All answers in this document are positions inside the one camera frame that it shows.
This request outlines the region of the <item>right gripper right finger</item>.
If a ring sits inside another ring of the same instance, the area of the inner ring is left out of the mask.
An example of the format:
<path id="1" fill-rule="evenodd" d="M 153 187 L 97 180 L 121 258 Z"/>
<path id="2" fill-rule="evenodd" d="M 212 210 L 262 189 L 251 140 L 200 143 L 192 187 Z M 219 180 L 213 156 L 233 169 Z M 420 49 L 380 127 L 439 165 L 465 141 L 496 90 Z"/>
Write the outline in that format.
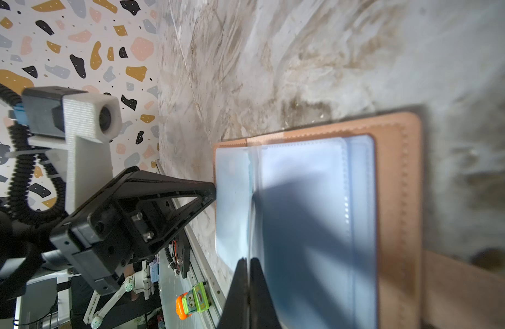
<path id="1" fill-rule="evenodd" d="M 282 329 L 258 258 L 250 261 L 250 328 Z"/>

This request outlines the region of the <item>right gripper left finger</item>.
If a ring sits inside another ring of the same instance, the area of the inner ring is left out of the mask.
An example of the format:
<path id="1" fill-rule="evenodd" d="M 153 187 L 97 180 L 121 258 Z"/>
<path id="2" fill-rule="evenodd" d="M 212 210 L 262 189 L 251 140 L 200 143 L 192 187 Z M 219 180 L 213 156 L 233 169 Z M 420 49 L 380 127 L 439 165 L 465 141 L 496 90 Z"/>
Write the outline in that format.
<path id="1" fill-rule="evenodd" d="M 249 328 L 247 265 L 246 259 L 240 259 L 237 263 L 217 329 Z"/>

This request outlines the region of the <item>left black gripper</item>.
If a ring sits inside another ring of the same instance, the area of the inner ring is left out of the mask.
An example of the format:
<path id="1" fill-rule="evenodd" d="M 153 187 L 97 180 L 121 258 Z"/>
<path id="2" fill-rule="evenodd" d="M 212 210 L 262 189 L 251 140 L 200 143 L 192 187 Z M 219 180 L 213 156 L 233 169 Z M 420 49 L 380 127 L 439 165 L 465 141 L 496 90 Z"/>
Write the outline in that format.
<path id="1" fill-rule="evenodd" d="M 83 232 L 67 220 L 50 233 L 50 242 L 91 288 L 109 295 L 120 288 L 128 265 L 156 254 L 215 200 L 211 182 L 131 167 L 94 198 Z"/>

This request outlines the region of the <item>pink leather card holder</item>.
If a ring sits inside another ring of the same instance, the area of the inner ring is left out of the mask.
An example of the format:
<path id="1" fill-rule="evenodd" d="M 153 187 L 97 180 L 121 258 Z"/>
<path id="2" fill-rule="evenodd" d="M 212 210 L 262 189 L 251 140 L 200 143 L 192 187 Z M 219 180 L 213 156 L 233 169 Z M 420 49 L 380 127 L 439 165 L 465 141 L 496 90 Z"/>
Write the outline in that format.
<path id="1" fill-rule="evenodd" d="M 412 112 L 217 143 L 216 250 L 282 328 L 505 328 L 505 278 L 422 245 Z"/>

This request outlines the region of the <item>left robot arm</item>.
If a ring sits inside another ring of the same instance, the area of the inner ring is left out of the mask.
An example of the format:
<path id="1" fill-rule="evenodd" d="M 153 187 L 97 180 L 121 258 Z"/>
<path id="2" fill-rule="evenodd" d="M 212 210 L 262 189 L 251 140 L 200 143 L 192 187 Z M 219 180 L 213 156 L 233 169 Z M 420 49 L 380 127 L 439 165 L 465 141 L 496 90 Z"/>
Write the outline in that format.
<path id="1" fill-rule="evenodd" d="M 215 199 L 211 182 L 131 167 L 51 223 L 20 230 L 0 211 L 0 309 L 32 279 L 69 268 L 118 300 L 136 289 L 126 267 L 167 247 Z"/>

